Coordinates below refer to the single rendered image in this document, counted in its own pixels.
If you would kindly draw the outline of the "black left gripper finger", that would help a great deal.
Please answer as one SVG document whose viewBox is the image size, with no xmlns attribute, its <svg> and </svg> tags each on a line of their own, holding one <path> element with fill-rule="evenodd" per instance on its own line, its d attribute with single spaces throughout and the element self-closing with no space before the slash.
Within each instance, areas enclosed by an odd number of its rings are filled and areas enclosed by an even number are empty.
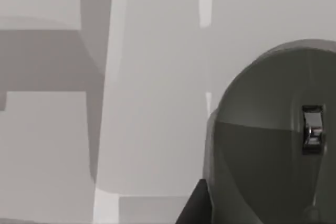
<svg viewBox="0 0 336 224">
<path fill-rule="evenodd" d="M 175 224 L 211 224 L 212 203 L 206 179 L 200 179 Z"/>
</svg>

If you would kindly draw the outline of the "dark grey computer mouse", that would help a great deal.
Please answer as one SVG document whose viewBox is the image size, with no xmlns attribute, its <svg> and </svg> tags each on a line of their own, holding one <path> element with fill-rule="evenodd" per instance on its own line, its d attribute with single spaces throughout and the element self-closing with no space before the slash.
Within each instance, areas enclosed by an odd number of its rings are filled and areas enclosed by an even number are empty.
<svg viewBox="0 0 336 224">
<path fill-rule="evenodd" d="M 336 41 L 267 50 L 208 123 L 211 224 L 336 224 Z"/>
</svg>

